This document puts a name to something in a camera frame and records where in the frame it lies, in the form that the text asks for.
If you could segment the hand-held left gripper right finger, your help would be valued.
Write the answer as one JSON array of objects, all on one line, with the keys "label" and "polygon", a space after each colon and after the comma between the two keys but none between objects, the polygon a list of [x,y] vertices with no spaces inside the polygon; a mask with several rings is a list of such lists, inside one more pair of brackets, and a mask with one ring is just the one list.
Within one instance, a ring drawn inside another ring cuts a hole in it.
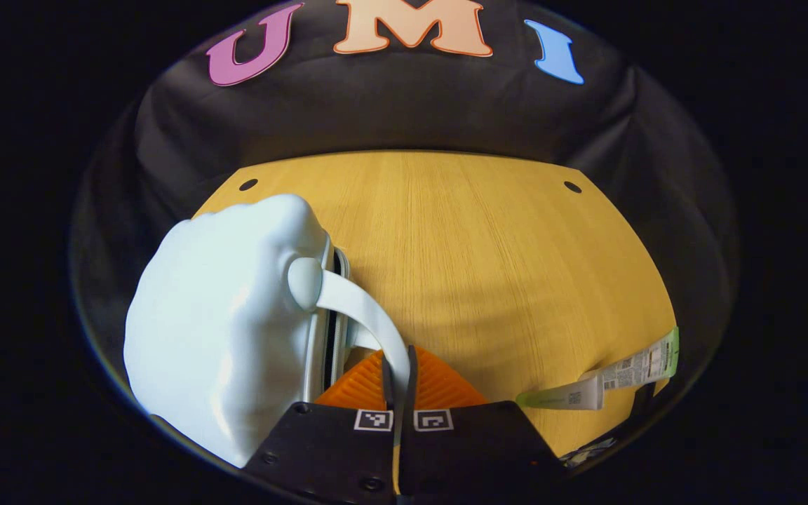
[{"label": "hand-held left gripper right finger", "polygon": [[417,350],[400,416],[400,504],[539,504],[565,465],[512,400],[418,410]]}]

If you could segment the black backdrop cloth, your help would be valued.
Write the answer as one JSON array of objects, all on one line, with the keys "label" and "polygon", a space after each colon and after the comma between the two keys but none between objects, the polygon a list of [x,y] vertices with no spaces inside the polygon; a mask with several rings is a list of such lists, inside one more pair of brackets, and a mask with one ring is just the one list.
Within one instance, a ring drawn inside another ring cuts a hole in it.
[{"label": "black backdrop cloth", "polygon": [[69,272],[81,322],[126,387],[130,296],[167,230],[231,172],[330,152],[450,150],[564,164],[625,215],[664,276],[687,347],[675,381],[602,439],[626,445],[686,396],[714,357],[739,282],[739,228],[727,172],[700,125],[651,74],[538,0],[478,0],[489,57],[393,42],[333,51],[346,10],[302,3],[272,68],[216,86],[206,51],[233,32],[251,58],[260,8],[202,42],[138,93],[93,152],[78,187]]}]

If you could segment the white tube with green cap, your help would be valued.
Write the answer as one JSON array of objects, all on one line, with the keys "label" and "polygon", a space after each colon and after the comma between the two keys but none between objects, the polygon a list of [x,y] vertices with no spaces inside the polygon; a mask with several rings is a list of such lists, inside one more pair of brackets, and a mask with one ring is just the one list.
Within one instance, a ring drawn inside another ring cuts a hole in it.
[{"label": "white tube with green cap", "polygon": [[523,408],[546,410],[601,410],[605,392],[647,386],[673,377],[679,355],[680,329],[674,326],[641,351],[586,372],[579,380],[564,386],[520,393],[516,403]]}]

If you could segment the white green printed tube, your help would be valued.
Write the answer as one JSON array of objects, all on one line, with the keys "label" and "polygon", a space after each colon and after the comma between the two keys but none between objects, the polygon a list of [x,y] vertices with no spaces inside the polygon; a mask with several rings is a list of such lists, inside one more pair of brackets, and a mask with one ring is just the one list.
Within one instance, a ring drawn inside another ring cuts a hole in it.
[{"label": "white green printed tube", "polygon": [[603,452],[608,451],[617,442],[616,438],[613,437],[603,438],[584,445],[578,448],[578,450],[571,451],[565,454],[565,456],[559,457],[559,460],[567,468],[577,468],[593,460],[593,458],[600,456]]}]

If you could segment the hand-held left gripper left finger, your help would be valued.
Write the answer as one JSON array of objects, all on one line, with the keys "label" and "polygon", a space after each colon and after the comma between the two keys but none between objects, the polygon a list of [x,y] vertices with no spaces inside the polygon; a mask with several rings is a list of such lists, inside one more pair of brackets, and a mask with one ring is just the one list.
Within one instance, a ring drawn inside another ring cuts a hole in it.
[{"label": "hand-held left gripper left finger", "polygon": [[243,467],[247,476],[318,504],[394,504],[391,368],[381,351],[313,403],[296,402]]}]

